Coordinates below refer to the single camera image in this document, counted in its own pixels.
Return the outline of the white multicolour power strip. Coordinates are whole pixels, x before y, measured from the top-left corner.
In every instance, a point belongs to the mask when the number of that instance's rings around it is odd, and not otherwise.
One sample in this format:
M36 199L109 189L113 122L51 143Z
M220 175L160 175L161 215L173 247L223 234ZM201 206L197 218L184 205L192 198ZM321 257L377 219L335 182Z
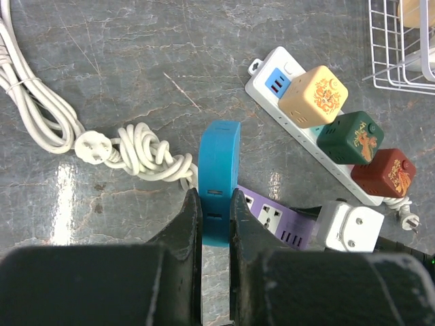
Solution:
M284 47L278 46L271 50L264 59L256 58L252 61L247 69L250 79L245 85L246 93L362 204L366 206L381 205L384 197L367 194L353 181L351 178L352 165L338 165L334 163L317 147L316 140L322 130L321 126L300 129L279 109L279 98L266 86L267 79L277 69L281 71L284 80L288 83L305 72L303 67Z

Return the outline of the beige cube socket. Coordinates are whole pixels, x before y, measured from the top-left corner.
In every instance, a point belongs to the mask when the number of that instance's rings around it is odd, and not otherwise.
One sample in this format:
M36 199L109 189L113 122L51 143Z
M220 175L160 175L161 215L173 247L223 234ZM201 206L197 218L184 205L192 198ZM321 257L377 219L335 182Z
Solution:
M333 122L348 94L338 77L321 65L295 77L278 107L297 127L311 128Z

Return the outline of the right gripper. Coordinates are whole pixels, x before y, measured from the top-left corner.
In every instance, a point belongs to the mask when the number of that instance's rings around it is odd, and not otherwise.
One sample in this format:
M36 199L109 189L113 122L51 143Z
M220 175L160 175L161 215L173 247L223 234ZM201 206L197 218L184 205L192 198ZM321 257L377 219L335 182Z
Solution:
M430 255L412 249L401 242L395 242L380 236L376 241L374 252L406 253L419 260L426 268L434 268L434 254Z

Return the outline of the dark green cube socket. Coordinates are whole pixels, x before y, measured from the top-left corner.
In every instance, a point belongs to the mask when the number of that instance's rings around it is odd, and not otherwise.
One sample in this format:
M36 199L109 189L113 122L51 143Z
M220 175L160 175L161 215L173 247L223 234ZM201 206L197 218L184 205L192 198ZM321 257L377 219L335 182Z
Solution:
M371 163L384 139L383 129L365 112L338 115L317 137L317 146L336 164Z

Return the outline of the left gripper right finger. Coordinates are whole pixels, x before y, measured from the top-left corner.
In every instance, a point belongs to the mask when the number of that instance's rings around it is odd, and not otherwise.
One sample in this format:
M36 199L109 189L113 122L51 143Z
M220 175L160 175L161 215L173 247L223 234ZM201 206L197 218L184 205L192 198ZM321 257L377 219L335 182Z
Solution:
M230 202L235 325L433 325L434 268L406 253L294 251Z

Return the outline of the purple power strip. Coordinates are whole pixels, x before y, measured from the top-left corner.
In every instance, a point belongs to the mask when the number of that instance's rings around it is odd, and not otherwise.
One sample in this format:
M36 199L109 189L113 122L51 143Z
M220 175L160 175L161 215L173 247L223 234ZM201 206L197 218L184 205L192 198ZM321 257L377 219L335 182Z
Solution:
M251 214L276 238L292 249L305 250L315 222L303 214L279 204L241 185Z

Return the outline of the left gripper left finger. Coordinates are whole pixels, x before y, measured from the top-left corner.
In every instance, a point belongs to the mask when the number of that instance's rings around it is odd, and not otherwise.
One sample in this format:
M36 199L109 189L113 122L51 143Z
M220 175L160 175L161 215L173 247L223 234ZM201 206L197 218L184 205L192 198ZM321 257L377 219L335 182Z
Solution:
M2 325L201 325L198 193L143 244L23 247L1 262Z

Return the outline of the blue cube socket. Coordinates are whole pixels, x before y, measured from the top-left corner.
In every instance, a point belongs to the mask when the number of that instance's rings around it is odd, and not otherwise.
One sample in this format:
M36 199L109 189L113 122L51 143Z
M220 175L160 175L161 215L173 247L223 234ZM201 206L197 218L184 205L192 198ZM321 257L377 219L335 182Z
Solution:
M238 185L241 123L215 120L204 131L198 152L198 194L203 244L227 247L230 202Z

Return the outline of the red-brown cube socket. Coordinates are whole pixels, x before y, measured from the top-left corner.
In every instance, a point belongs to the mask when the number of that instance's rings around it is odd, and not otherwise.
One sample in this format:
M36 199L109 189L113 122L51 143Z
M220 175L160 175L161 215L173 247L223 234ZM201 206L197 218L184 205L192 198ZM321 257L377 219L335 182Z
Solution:
M372 162L355 165L351 178L367 194L403 198L417 173L415 165L399 149L380 149Z

